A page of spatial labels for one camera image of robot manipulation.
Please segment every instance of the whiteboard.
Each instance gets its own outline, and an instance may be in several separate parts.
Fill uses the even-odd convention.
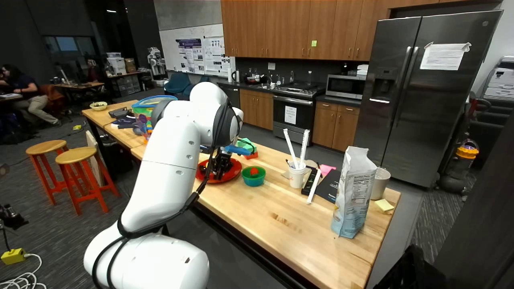
[[[234,57],[224,56],[221,24],[159,33],[167,70],[226,77],[236,69]]]

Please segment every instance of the green bowl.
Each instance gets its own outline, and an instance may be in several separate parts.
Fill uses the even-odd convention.
[[[247,186],[260,186],[263,184],[263,178],[266,176],[266,170],[261,167],[245,167],[242,170],[242,179]]]

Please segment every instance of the refrigerator door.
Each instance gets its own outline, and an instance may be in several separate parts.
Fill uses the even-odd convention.
[[[355,144],[369,147],[380,165],[420,17],[383,19],[375,27],[367,78],[363,91]]]
[[[430,187],[446,152],[453,130],[489,38],[499,11],[425,16],[420,20],[411,64],[400,86],[400,101],[391,123],[382,165],[408,183]],[[469,43],[456,70],[420,67],[428,46]]]

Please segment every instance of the microwave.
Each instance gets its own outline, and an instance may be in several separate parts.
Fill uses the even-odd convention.
[[[337,97],[363,99],[366,75],[329,73],[324,94]]]

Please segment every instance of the pink object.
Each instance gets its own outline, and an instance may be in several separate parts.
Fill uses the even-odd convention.
[[[321,170],[321,176],[324,178],[330,170],[335,170],[335,167],[321,163],[319,170]]]

